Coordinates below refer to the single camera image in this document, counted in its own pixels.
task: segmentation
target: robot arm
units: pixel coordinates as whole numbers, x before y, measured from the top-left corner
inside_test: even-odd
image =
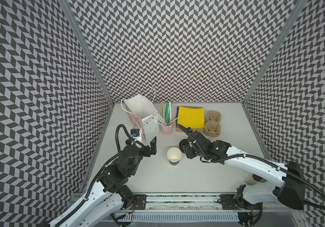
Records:
[[[305,187],[316,191],[325,199],[325,194],[315,185],[304,179],[303,171],[295,162],[272,162],[253,156],[224,141],[216,140],[213,143],[201,133],[177,125],[187,135],[180,144],[180,150],[187,158],[200,156],[202,162],[212,162],[237,166],[264,178],[266,184],[254,186],[241,185],[235,196],[235,203],[240,208],[252,206],[258,202],[281,202],[283,205],[296,210],[302,210],[304,204],[325,210],[325,206],[305,201]]]
[[[118,141],[120,127],[124,129],[129,138],[123,151],[120,151]],[[179,124],[178,127],[187,134],[187,139],[182,140],[179,144],[180,150],[187,158],[192,159],[200,156],[202,162],[219,162],[236,166],[253,173],[260,179],[267,180],[264,184],[241,185],[234,196],[237,207],[247,209],[256,203],[279,201],[296,210],[302,210],[304,204],[325,210],[324,206],[304,200],[305,185],[318,192],[324,199],[325,194],[304,180],[303,172],[295,162],[289,162],[288,165],[285,165],[265,160],[220,140],[212,143],[201,133],[190,128],[185,128]],[[93,226],[108,215],[121,208],[128,209],[132,205],[134,195],[124,184],[131,175],[135,175],[143,157],[156,154],[156,137],[150,143],[151,148],[138,142],[138,137],[137,129],[131,130],[130,135],[124,125],[117,127],[115,138],[118,154],[102,166],[98,174],[92,179],[92,183],[83,197],[62,215],[51,221],[50,227]]]
[[[121,127],[128,136],[126,147],[122,151],[118,140]],[[132,129],[129,134],[124,125],[119,125],[115,134],[118,153],[102,166],[91,180],[87,192],[63,214],[52,220],[49,227],[94,226],[121,208],[131,207],[134,194],[125,183],[129,177],[135,175],[143,157],[156,154],[156,137],[150,142],[151,147],[143,145],[140,137],[139,129]]]

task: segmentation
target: table surface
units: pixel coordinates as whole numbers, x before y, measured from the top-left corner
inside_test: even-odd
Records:
[[[155,104],[155,106],[161,112],[161,104]],[[219,137],[204,136],[210,141],[219,139],[242,151],[264,157],[241,103],[173,103],[173,116],[176,115],[177,106],[203,107],[205,114],[209,110],[220,112],[222,115],[221,134]],[[114,137],[116,127],[119,124],[124,124],[128,131],[132,129],[127,113],[121,108],[121,105],[116,104],[93,166],[92,178],[102,165],[116,154],[117,148]],[[136,175],[130,177],[126,183],[134,193],[235,193],[239,185],[244,184],[244,179],[249,175],[249,172],[234,166],[220,163],[202,163],[199,157],[188,159],[184,154],[180,163],[172,166],[166,153],[169,148],[178,148],[179,142],[186,139],[186,135],[183,132],[176,132],[174,124],[172,134],[168,136],[157,134],[156,136],[156,155],[144,157]],[[121,150],[125,146],[126,139],[125,133],[120,129]]]

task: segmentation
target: yellow napkin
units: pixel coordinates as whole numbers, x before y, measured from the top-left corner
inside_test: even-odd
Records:
[[[204,108],[192,109],[186,107],[179,107],[178,124],[192,129],[204,128]]]

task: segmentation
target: white paper cup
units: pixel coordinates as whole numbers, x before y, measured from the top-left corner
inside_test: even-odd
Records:
[[[168,156],[170,164],[173,166],[177,165],[181,159],[181,151],[179,148],[170,148],[166,155]]]

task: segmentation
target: pink cup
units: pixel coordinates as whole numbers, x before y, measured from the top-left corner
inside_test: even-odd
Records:
[[[170,135],[173,132],[173,124],[168,126],[159,125],[159,127],[160,127],[160,132],[163,135]]]

